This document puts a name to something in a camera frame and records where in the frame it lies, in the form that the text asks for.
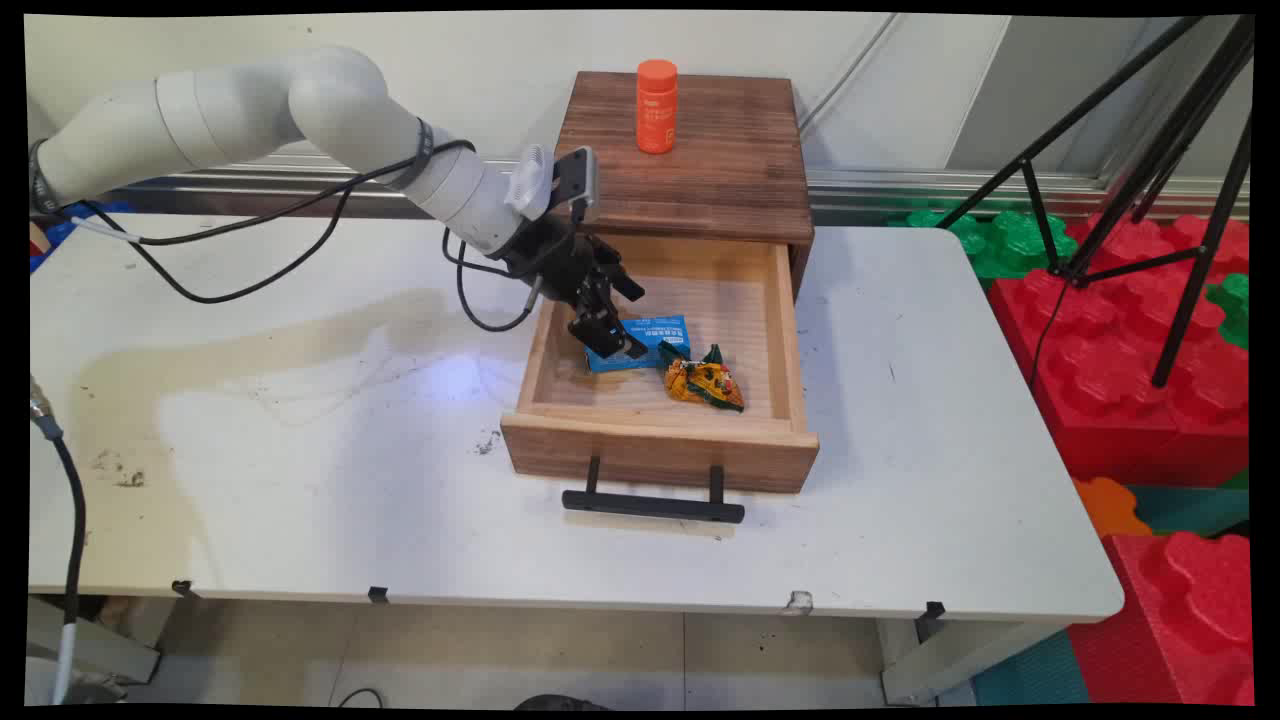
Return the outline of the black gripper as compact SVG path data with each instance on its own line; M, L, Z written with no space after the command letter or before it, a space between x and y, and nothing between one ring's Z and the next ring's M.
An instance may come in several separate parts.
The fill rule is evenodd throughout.
M602 359L625 355L639 360L649 347L625 329L613 302L580 300L579 291L591 272L599 272L611 287L630 302L645 290L626 272L621 254L594 233L552 215L525 222L520 232L498 251L508 273L526 284L541 279L540 293L575 307L568 331L585 348Z

